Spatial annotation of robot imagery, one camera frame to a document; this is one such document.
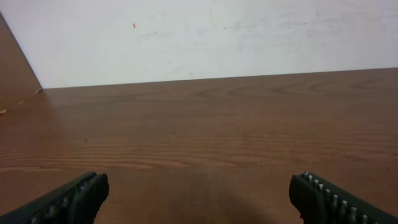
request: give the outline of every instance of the white wall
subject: white wall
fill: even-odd
[[[398,67],[397,0],[0,0],[0,10],[44,88]]]

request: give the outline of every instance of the brown tabletop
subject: brown tabletop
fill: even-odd
[[[309,170],[398,215],[398,68],[44,90],[0,116],[0,213],[107,173],[96,223],[302,223]]]

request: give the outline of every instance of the wooden surface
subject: wooden surface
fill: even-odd
[[[35,74],[0,13],[0,112],[39,89]]]
[[[44,90],[0,117],[0,213],[88,171],[96,223],[302,223],[310,170],[398,215],[398,69]]]

